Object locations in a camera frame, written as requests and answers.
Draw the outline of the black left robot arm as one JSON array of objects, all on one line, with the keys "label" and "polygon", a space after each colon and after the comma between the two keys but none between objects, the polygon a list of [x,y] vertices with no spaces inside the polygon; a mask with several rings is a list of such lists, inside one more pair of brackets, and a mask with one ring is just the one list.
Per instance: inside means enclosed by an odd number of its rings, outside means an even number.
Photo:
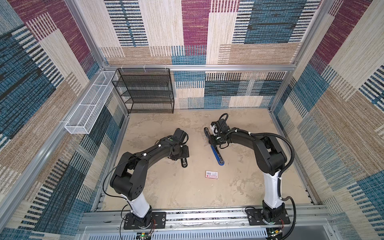
[{"label": "black left robot arm", "polygon": [[177,128],[173,135],[161,138],[154,146],[142,152],[126,152],[122,155],[110,179],[110,186],[119,198],[128,202],[131,207],[128,219],[134,225],[144,228],[154,222],[152,207],[143,194],[149,168],[163,158],[180,160],[182,167],[187,167],[188,139],[188,134]]}]

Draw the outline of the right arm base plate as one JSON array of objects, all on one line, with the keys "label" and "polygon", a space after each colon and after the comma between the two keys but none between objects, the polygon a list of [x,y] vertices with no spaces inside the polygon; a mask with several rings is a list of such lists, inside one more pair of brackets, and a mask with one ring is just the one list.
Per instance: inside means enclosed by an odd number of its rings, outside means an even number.
[{"label": "right arm base plate", "polygon": [[291,219],[285,209],[270,210],[256,209],[254,207],[245,208],[245,213],[250,226],[266,226],[266,225],[290,225]]}]

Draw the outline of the red white staple box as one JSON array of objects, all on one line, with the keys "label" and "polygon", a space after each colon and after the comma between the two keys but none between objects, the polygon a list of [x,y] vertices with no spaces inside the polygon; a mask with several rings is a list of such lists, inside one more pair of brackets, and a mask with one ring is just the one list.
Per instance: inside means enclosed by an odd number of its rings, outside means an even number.
[{"label": "red white staple box", "polygon": [[207,179],[218,179],[218,172],[214,172],[214,171],[206,171],[206,175],[205,177]]}]

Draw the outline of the blue stapler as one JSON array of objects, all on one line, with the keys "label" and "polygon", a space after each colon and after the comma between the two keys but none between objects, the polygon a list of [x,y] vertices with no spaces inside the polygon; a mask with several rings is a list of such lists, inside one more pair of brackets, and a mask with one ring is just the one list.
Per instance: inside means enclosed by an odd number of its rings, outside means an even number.
[{"label": "blue stapler", "polygon": [[225,161],[223,160],[223,158],[222,158],[222,156],[221,156],[221,154],[220,154],[220,152],[219,152],[219,150],[218,150],[218,148],[217,148],[217,145],[215,144],[214,136],[211,135],[211,133],[209,132],[209,129],[208,129],[208,128],[204,128],[204,133],[205,133],[206,137],[207,137],[208,140],[209,140],[209,144],[210,144],[210,146],[211,146],[211,149],[212,149],[212,151],[213,151],[213,153],[214,153],[214,156],[215,156],[215,158],[216,158],[218,164],[219,164],[220,166],[223,166],[223,165],[225,164]]}]

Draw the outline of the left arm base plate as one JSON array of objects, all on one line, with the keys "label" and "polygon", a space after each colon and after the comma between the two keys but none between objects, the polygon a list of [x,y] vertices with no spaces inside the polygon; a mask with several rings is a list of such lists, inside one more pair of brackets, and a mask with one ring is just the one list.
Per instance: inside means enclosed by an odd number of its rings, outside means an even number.
[{"label": "left arm base plate", "polygon": [[125,216],[124,230],[138,230],[138,229],[164,229],[167,220],[166,212],[148,212],[143,218],[139,218],[133,213],[128,213]]}]

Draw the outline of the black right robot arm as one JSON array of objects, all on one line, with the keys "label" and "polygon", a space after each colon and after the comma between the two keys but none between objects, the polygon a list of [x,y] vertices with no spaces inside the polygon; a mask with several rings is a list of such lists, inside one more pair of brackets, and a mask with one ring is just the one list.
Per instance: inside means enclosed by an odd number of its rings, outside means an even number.
[{"label": "black right robot arm", "polygon": [[295,150],[292,144],[284,137],[273,133],[251,133],[239,128],[230,128],[227,125],[229,114],[224,113],[212,122],[210,128],[204,128],[219,164],[223,164],[223,157],[218,149],[222,145],[238,144],[250,148],[255,153],[257,166],[264,174],[265,195],[261,216],[267,225],[283,220],[286,216],[285,202],[291,196],[282,196],[282,175],[293,164]]}]

